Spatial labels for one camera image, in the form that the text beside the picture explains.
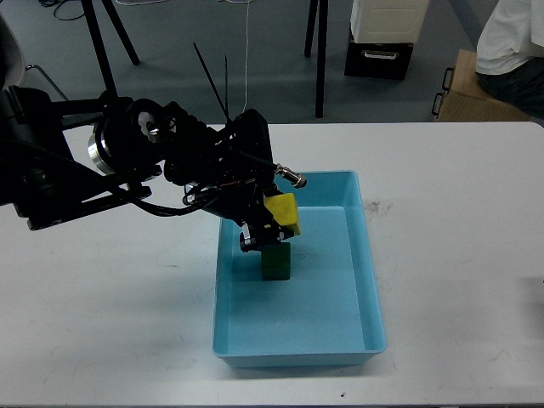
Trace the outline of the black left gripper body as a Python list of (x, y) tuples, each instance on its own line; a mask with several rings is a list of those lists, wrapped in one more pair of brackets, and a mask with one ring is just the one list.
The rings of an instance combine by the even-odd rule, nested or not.
[(239, 226), (274, 221), (264, 198), (284, 194), (275, 177), (303, 188), (306, 180), (273, 159), (269, 124), (248, 109), (215, 130), (175, 103), (164, 108), (164, 176), (184, 187), (175, 214), (203, 210)]

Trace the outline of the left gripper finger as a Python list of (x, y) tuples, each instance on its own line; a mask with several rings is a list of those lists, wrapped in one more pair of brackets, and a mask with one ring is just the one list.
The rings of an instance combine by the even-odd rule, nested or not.
[(281, 244), (293, 237), (293, 230), (272, 221), (267, 224), (249, 224), (243, 222), (239, 237), (243, 252), (262, 251), (265, 247)]

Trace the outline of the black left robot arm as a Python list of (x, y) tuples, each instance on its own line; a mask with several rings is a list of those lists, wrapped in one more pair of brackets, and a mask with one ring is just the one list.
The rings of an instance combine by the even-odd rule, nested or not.
[(1, 202), (31, 230), (125, 204), (159, 217), (203, 210), (241, 227), (242, 251), (261, 251), (300, 232), (295, 198), (276, 177), (306, 184), (274, 162), (256, 110), (217, 130), (173, 102), (1, 93)]

